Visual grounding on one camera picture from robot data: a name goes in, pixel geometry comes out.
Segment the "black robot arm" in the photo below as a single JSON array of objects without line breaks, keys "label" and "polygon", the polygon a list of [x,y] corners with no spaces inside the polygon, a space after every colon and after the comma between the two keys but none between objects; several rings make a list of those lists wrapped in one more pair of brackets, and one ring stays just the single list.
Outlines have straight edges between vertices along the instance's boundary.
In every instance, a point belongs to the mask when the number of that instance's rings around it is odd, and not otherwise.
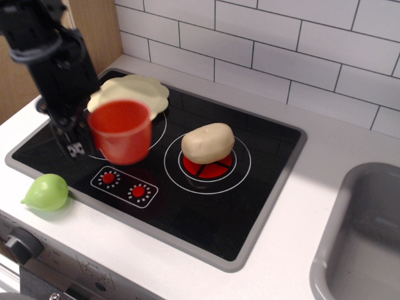
[{"label": "black robot arm", "polygon": [[96,153],[87,104],[100,82],[82,34],[61,23],[62,1],[1,1],[1,35],[15,63],[27,67],[40,92],[58,146],[69,158]]}]

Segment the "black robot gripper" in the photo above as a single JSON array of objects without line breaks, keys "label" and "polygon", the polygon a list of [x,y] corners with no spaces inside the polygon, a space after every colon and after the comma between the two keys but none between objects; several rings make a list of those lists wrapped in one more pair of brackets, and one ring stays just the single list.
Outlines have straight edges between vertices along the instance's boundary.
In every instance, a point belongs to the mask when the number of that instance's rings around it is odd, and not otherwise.
[{"label": "black robot gripper", "polygon": [[39,89],[61,152],[68,159],[85,155],[74,131],[91,94],[99,90],[99,79],[80,32],[61,26],[40,41],[31,28],[6,31],[6,40],[12,60],[26,65]]}]

